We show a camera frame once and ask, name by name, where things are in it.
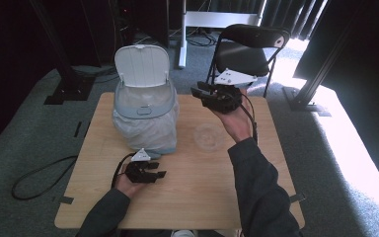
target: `shoe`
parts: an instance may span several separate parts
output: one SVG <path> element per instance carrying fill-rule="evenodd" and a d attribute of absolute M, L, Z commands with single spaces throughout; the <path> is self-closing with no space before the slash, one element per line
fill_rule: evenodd
<path fill-rule="evenodd" d="M 195 237 L 195 235 L 190 230 L 177 230 L 171 237 Z"/>

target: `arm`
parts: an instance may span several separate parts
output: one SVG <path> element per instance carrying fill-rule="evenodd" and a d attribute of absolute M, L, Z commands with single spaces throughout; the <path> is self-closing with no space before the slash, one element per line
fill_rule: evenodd
<path fill-rule="evenodd" d="M 124 219 L 131 199 L 145 186 L 131 183 L 127 176 L 120 175 L 115 188 L 109 190 L 88 213 L 77 236 L 103 236 L 116 229 Z"/>
<path fill-rule="evenodd" d="M 275 167 L 253 138 L 238 142 L 228 152 L 245 236 L 299 236 L 288 194 L 277 184 Z"/>

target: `chair backrest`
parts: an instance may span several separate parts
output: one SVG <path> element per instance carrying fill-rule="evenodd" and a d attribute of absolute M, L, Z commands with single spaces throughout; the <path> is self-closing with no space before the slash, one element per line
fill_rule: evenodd
<path fill-rule="evenodd" d="M 232 40 L 247 47 L 283 48 L 289 39 L 290 33 L 285 29 L 235 24 L 223 30 L 218 43 L 222 40 Z"/>
<path fill-rule="evenodd" d="M 114 61 L 119 79 L 125 86 L 155 87 L 169 80 L 169 56 L 160 46 L 125 46 L 115 53 Z"/>

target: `sunlight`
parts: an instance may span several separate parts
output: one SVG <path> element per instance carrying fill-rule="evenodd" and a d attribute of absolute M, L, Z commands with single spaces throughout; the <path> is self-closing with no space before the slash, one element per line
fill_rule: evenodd
<path fill-rule="evenodd" d="M 293 78 L 281 81 L 284 86 L 299 89 L 304 83 L 305 80 Z M 379 171 L 336 92 L 320 86 L 313 102 L 327 108 L 331 114 L 330 117 L 320 117 L 318 113 L 313 113 L 349 191 L 363 195 L 379 206 Z"/>
<path fill-rule="evenodd" d="M 290 39 L 285 47 L 291 48 L 297 51 L 305 51 L 307 48 L 307 45 L 309 45 L 308 40 Z"/>

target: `cable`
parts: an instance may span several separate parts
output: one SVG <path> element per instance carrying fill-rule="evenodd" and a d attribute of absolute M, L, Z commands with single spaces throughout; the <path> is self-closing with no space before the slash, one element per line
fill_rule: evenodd
<path fill-rule="evenodd" d="M 145 40 L 148 40 L 148 39 L 151 39 L 150 37 L 146 37 L 146 38 L 143 38 L 143 39 L 140 39 L 139 41 L 137 42 L 134 42 L 133 44 L 140 44 L 141 42 L 145 41 Z"/>
<path fill-rule="evenodd" d="M 242 111 L 245 112 L 245 114 L 248 116 L 248 119 L 251 121 L 251 124 L 252 124 L 252 138 L 254 139 L 254 141 L 256 143 L 258 143 L 258 130 L 257 130 L 257 122 L 255 121 L 255 111 L 254 111 L 254 105 L 252 105 L 252 102 L 251 100 L 249 100 L 249 98 L 242 94 L 242 96 L 244 96 L 246 98 L 246 100 L 249 102 L 250 106 L 251 106 L 251 109 L 252 109 L 252 116 L 251 114 L 248 112 L 248 110 L 242 105 L 242 103 L 240 103 L 239 101 L 237 101 L 235 99 L 235 97 L 233 97 L 230 93 L 227 93 L 227 92 L 221 92 L 223 94 L 225 94 L 226 96 L 230 97 L 234 102 L 238 103 L 239 107 L 242 109 Z"/>
<path fill-rule="evenodd" d="M 65 161 L 65 160 L 69 160 L 69 159 L 73 159 L 73 161 L 69 164 L 69 166 L 63 171 L 63 173 L 57 178 L 57 180 L 51 185 L 49 186 L 47 189 L 45 189 L 44 191 L 42 191 L 41 193 L 37 194 L 37 195 L 33 195 L 33 196 L 29 196 L 29 197 L 20 197 L 16 194 L 16 189 L 17 189 L 17 185 L 24 179 L 26 179 L 27 177 L 35 174 L 35 173 L 38 173 L 39 171 L 42 171 L 54 164 L 57 164 L 59 162 L 62 162 L 62 161 Z M 63 178 L 63 176 L 67 173 L 67 171 L 76 163 L 76 160 L 78 159 L 78 156 L 68 156 L 68 157 L 65 157 L 65 158 L 62 158 L 60 160 L 57 160 L 57 161 L 54 161 L 48 165 L 45 165 L 41 168 L 38 168 L 38 169 L 35 169 L 33 171 L 30 171 L 29 173 L 23 175 L 22 177 L 20 177 L 15 183 L 14 185 L 12 186 L 12 190 L 11 190 L 11 195 L 13 198 L 17 199 L 17 200 L 29 200 L 29 199 L 34 199 L 34 198 L 38 198 L 40 196 L 42 196 L 43 194 L 47 193 L 48 191 L 50 191 L 60 180 L 61 178 Z"/>
<path fill-rule="evenodd" d="M 187 42 L 192 44 L 192 45 L 195 45 L 195 46 L 206 46 L 206 47 L 209 47 L 209 46 L 215 46 L 217 44 L 217 39 L 213 36 L 209 36 L 208 34 L 204 33 L 204 34 L 201 34 L 200 36 L 192 36 L 192 37 L 189 37 L 190 39 L 187 39 Z M 202 43 L 202 42 L 198 42 L 198 41 L 195 41 L 195 40 L 192 40 L 191 38 L 206 38 L 208 39 L 208 43 Z"/>
<path fill-rule="evenodd" d="M 119 176 L 119 175 L 124 174 L 123 172 L 118 173 L 119 170 L 120 170 L 121 167 L 122 167 L 122 163 L 124 163 L 124 161 L 125 161 L 128 157 L 132 157 L 132 156 L 134 156 L 135 154 L 136 154 L 136 152 L 134 152 L 134 153 L 130 153 L 130 154 L 124 156 L 124 158 L 122 158 L 122 160 L 118 163 L 118 165 L 116 166 L 116 169 L 115 169 L 114 175 L 113 175 L 113 180 L 112 180 L 112 185 L 111 185 L 112 188 L 115 187 L 116 177 Z"/>

